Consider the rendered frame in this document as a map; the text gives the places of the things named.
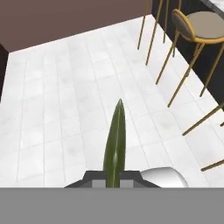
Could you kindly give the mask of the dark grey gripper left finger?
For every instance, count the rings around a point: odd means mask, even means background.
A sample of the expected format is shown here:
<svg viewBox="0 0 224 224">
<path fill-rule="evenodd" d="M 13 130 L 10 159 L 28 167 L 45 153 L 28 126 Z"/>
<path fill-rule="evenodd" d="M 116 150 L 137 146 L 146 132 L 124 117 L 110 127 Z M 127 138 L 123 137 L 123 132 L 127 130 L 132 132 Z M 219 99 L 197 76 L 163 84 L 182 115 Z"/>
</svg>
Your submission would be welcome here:
<svg viewBox="0 0 224 224">
<path fill-rule="evenodd" d="M 66 188 L 105 188 L 105 171 L 86 171 L 83 178 L 67 185 Z"/>
</svg>

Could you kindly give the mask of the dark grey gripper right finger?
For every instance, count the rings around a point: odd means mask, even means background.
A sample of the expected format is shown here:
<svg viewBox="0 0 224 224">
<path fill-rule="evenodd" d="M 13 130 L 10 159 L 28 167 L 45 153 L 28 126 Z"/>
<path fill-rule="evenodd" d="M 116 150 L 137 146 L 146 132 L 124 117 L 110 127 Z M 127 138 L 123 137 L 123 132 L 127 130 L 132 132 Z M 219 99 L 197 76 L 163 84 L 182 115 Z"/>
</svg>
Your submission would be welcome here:
<svg viewBox="0 0 224 224">
<path fill-rule="evenodd" d="M 158 185 L 143 179 L 139 171 L 121 171 L 119 178 L 121 188 L 158 188 Z"/>
</svg>

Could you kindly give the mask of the green pointed wedge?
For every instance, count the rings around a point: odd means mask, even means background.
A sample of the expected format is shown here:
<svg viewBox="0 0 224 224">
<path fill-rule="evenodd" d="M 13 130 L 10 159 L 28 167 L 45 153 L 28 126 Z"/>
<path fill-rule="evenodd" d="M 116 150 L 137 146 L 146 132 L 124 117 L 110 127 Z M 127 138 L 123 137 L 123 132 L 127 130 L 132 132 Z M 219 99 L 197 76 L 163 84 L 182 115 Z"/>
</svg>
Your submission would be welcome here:
<svg viewBox="0 0 224 224">
<path fill-rule="evenodd" d="M 119 100 L 109 128 L 103 160 L 107 174 L 106 187 L 120 186 L 120 172 L 124 171 L 126 153 L 126 122 L 123 101 Z"/>
</svg>

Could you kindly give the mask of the black dining counter marble top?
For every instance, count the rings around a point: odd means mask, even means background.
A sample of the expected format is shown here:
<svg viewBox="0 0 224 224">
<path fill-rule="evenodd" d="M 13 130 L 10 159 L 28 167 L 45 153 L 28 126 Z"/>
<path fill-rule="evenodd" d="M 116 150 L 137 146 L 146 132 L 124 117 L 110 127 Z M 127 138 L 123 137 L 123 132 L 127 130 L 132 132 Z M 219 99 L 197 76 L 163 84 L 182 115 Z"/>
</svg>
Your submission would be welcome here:
<svg viewBox="0 0 224 224">
<path fill-rule="evenodd" d="M 168 18 L 171 20 L 171 24 L 168 25 L 168 36 L 173 42 L 176 26 L 172 22 L 172 11 L 174 9 L 177 9 L 178 1 L 177 0 L 171 0 L 172 8 L 169 9 L 170 15 Z M 180 9 L 186 16 L 194 13 L 196 11 L 211 11 L 211 8 L 209 6 L 206 6 L 206 4 L 200 0 L 182 0 L 181 9 Z M 190 64 L 190 61 L 193 58 L 196 43 L 188 42 L 185 40 L 182 36 L 178 37 L 178 42 L 176 46 L 182 56 L 186 59 L 188 62 L 188 66 Z M 216 59 L 216 56 L 219 53 L 219 50 L 221 49 L 221 44 L 216 45 L 205 45 L 202 52 L 200 53 L 199 57 L 197 58 L 196 62 L 194 63 L 192 69 L 193 71 L 199 76 L 200 80 L 203 82 L 203 84 L 206 83 L 207 76 L 213 66 L 213 63 Z M 222 58 L 224 52 L 222 53 L 220 60 L 214 69 L 213 76 L 211 80 L 208 83 L 208 86 L 206 89 L 210 91 L 210 94 L 214 97 L 214 99 L 221 104 L 224 101 L 224 58 Z"/>
</svg>

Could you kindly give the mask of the white rounded object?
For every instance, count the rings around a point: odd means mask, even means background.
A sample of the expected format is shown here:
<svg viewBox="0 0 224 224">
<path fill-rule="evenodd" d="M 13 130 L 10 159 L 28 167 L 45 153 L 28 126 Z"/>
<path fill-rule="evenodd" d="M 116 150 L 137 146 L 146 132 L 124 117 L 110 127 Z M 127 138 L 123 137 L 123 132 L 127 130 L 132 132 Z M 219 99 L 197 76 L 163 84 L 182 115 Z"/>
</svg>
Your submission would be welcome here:
<svg viewBox="0 0 224 224">
<path fill-rule="evenodd" d="M 187 188 L 184 177 L 171 167 L 157 167 L 141 171 L 143 179 L 162 188 Z"/>
</svg>

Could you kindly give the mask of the gold stool with beige seat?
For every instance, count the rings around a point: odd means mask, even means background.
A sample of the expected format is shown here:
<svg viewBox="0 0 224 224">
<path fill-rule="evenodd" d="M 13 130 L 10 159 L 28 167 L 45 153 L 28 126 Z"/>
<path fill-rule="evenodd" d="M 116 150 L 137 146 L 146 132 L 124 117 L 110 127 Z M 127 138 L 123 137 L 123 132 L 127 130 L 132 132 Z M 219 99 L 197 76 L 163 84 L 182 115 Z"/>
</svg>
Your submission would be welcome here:
<svg viewBox="0 0 224 224">
<path fill-rule="evenodd" d="M 194 125 L 192 125 L 189 129 L 187 129 L 182 136 L 186 136 L 188 133 L 190 133 L 192 130 L 194 130 L 196 127 L 198 127 L 200 124 L 202 124 L 204 121 L 206 121 L 208 118 L 210 118 L 212 115 L 214 115 L 217 111 L 219 111 L 220 109 L 222 109 L 224 107 L 224 102 L 222 102 L 220 105 L 218 105 L 217 107 L 215 107 L 214 109 L 212 109 L 208 114 L 206 114 L 205 116 L 203 116 L 200 120 L 198 120 Z M 202 172 L 211 170 L 215 167 L 218 167 L 220 165 L 224 165 L 224 159 L 215 162 L 213 164 L 210 164 L 206 167 L 201 168 L 200 170 Z"/>
<path fill-rule="evenodd" d="M 152 49 L 152 45 L 153 45 L 153 41 L 155 38 L 155 34 L 156 34 L 156 30 L 158 27 L 158 21 L 161 15 L 161 10 L 163 7 L 163 3 L 164 0 L 158 0 L 158 8 L 157 8 L 157 13 L 156 13 L 156 19 L 155 19 L 155 23 L 153 26 L 153 30 L 152 30 L 152 34 L 151 34 L 151 38 L 150 38 L 150 44 L 149 44 L 149 50 L 147 53 L 147 57 L 146 57 L 146 61 L 145 61 L 145 65 L 147 66 L 149 63 L 149 59 L 151 56 L 151 49 Z M 166 31 L 167 31 L 167 25 L 168 25 L 168 13 L 169 13 L 169 4 L 171 0 L 165 0 L 166 4 L 165 4 L 165 10 L 164 10 L 164 36 L 163 36 L 163 43 L 165 42 L 165 35 L 166 35 Z M 182 4 L 182 0 L 177 0 L 178 1 L 178 9 L 181 9 L 181 4 Z M 140 34 L 139 34 L 139 38 L 138 38 L 138 43 L 137 43 L 137 50 L 139 50 L 140 45 L 141 45 L 141 40 L 142 40 L 142 36 L 143 36 L 143 32 L 144 32 L 144 24 L 145 24 L 145 19 L 146 16 L 148 15 L 148 9 L 150 7 L 150 0 L 145 0 L 145 6 L 144 6 L 144 11 L 143 11 L 143 20 L 142 20 L 142 24 L 141 24 L 141 29 L 140 29 Z"/>
<path fill-rule="evenodd" d="M 196 43 L 196 47 L 193 58 L 190 61 L 190 64 L 185 71 L 182 80 L 178 84 L 177 89 L 173 93 L 167 107 L 172 105 L 173 100 L 182 87 L 186 77 L 189 75 L 190 70 L 193 68 L 197 58 L 200 56 L 204 46 L 221 44 L 219 53 L 216 56 L 208 76 L 206 77 L 206 83 L 204 84 L 204 87 L 202 88 L 199 96 L 204 94 L 205 89 L 207 88 L 208 83 L 213 76 L 214 69 L 216 68 L 221 55 L 224 52 L 224 19 L 221 18 L 217 13 L 211 11 L 196 11 L 186 16 L 181 10 L 174 9 L 171 13 L 171 19 L 176 26 L 175 36 L 161 71 L 157 77 L 156 83 L 159 82 L 162 73 L 165 70 L 165 66 L 178 42 L 179 36 L 182 36 L 188 42 Z"/>
</svg>

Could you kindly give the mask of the dark brown cabinet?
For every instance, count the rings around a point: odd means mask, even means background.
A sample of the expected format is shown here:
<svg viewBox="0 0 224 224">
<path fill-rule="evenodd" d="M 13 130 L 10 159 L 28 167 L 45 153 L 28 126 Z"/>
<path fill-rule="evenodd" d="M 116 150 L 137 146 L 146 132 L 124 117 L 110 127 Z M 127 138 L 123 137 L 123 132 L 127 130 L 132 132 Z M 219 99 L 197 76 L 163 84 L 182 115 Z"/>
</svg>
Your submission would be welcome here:
<svg viewBox="0 0 224 224">
<path fill-rule="evenodd" d="M 0 101 L 2 98 L 4 77 L 8 62 L 9 52 L 0 44 Z"/>
</svg>

